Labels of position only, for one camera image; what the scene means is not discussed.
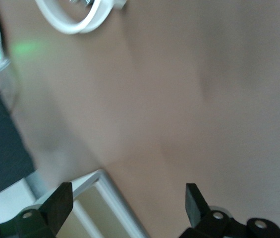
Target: white curved plastic part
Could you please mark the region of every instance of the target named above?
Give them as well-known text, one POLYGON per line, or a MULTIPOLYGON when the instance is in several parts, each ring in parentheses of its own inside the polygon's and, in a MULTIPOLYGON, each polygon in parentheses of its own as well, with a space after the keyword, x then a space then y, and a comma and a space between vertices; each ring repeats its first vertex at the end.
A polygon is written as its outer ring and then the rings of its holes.
POLYGON ((65 34, 87 33, 99 27, 112 8, 122 9, 126 0, 95 0, 90 12, 81 22, 71 19, 59 5, 58 0, 36 0, 46 20, 65 34))

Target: metal bolt head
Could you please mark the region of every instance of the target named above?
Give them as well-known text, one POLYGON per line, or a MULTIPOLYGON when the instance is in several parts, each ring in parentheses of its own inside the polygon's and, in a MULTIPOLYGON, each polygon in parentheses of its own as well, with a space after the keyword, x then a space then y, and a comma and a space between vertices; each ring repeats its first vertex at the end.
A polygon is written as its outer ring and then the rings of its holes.
POLYGON ((221 220, 221 219, 224 218, 223 214, 220 213, 220 212, 215 212, 215 213, 213 214, 213 216, 214 216, 214 218, 216 218, 216 219, 218 219, 218 220, 221 220))
POLYGON ((261 220, 256 220, 254 224, 261 229, 265 229, 266 227, 268 227, 267 224, 261 220))
POLYGON ((23 217, 24 219, 26 219, 26 218, 29 218, 30 216, 32 216, 32 212, 24 213, 22 217, 23 217))

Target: screw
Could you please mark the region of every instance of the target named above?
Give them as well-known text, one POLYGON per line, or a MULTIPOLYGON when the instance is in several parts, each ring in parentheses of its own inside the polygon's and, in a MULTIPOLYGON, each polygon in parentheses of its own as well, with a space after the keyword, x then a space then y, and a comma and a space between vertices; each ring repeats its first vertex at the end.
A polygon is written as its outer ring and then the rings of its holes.
POLYGON ((266 227, 268 227, 267 224, 261 220, 256 220, 254 224, 261 229, 265 229, 266 227))
POLYGON ((223 214, 220 213, 220 212, 215 212, 213 214, 214 218, 218 219, 218 220, 221 220, 222 218, 224 218, 223 214))
POLYGON ((30 216, 32 216, 32 212, 24 213, 22 217, 23 217, 24 219, 26 219, 26 218, 29 218, 30 216))

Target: brown floor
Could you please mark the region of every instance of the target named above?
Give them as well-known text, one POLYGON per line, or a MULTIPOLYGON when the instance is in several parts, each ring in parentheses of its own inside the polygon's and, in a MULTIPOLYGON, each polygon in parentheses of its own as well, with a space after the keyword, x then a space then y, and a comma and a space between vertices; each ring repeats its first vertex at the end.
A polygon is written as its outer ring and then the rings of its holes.
POLYGON ((0 0, 0 19, 50 186, 105 168, 153 238, 188 227, 186 182, 280 225, 280 1, 129 0, 85 35, 35 1, 0 0))

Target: beige wall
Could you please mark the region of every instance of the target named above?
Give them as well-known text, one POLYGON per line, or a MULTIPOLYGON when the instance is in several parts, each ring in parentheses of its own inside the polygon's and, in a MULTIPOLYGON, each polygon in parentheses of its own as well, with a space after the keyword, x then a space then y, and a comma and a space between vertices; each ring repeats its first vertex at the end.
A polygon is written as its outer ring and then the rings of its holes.
POLYGON ((280 1, 129 0, 73 36, 33 0, 0 18, 13 117, 50 185, 104 167, 154 238, 188 227, 186 182, 280 225, 280 1))

